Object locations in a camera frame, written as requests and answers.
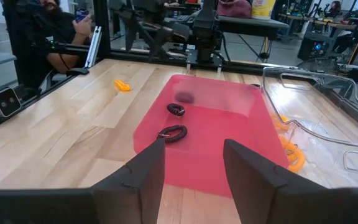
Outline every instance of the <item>hand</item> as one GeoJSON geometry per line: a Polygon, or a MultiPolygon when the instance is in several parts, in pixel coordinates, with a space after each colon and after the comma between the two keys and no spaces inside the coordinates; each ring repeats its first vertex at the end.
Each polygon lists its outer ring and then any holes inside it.
{"type": "Polygon", "coordinates": [[[80,22],[73,21],[74,30],[77,34],[87,37],[91,33],[91,15],[87,15],[80,22]]]}

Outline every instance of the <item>orange object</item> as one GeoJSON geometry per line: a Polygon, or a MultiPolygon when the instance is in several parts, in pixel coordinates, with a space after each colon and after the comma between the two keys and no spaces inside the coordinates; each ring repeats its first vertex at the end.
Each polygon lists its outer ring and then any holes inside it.
{"type": "Polygon", "coordinates": [[[293,154],[288,155],[288,160],[291,162],[288,170],[298,172],[305,164],[305,155],[303,155],[302,150],[298,149],[293,154]]]}
{"type": "Polygon", "coordinates": [[[305,155],[296,144],[293,144],[285,137],[279,136],[278,138],[280,139],[284,150],[286,150],[288,160],[290,161],[288,170],[292,172],[298,172],[305,164],[305,155]]]}
{"type": "Polygon", "coordinates": [[[129,84],[124,83],[122,80],[115,80],[114,84],[121,91],[132,90],[131,86],[129,84]]]}
{"type": "MultiPolygon", "coordinates": [[[[288,118],[284,115],[280,115],[281,119],[285,122],[288,121],[288,118]]],[[[281,121],[279,121],[275,115],[272,115],[272,119],[273,119],[273,125],[276,127],[276,128],[280,128],[280,129],[283,129],[283,130],[286,130],[288,131],[290,129],[290,126],[289,125],[285,125],[283,123],[281,123],[281,121]]]]}
{"type": "Polygon", "coordinates": [[[290,142],[285,137],[279,136],[278,138],[280,139],[281,145],[283,145],[283,148],[285,150],[288,150],[288,151],[294,153],[298,149],[298,146],[296,144],[293,144],[292,142],[290,142]]]}

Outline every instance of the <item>black rubber ring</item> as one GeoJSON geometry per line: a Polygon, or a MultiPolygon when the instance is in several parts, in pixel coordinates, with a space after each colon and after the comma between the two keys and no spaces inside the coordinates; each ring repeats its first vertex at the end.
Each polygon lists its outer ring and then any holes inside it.
{"type": "Polygon", "coordinates": [[[183,116],[185,114],[185,108],[176,103],[168,104],[167,109],[176,116],[183,116]]]}
{"type": "Polygon", "coordinates": [[[162,131],[159,132],[157,138],[165,138],[165,143],[173,143],[173,142],[177,142],[181,139],[183,139],[185,136],[187,135],[187,128],[184,125],[175,125],[172,127],[167,127],[164,128],[162,131]],[[169,137],[166,138],[166,135],[170,132],[173,131],[178,131],[180,130],[181,132],[177,135],[175,135],[174,137],[169,137]]]}

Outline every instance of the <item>smartphone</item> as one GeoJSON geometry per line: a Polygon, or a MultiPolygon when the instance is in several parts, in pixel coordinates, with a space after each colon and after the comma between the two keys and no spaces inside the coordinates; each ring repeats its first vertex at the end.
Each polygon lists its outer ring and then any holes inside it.
{"type": "Polygon", "coordinates": [[[75,11],[75,22],[83,20],[90,12],[86,9],[77,9],[75,11]]]}

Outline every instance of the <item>yellow container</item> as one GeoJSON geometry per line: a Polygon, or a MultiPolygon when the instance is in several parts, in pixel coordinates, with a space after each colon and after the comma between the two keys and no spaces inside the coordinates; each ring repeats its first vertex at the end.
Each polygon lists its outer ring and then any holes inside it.
{"type": "Polygon", "coordinates": [[[252,1],[252,18],[270,19],[274,3],[276,0],[253,0],[252,1]]]}

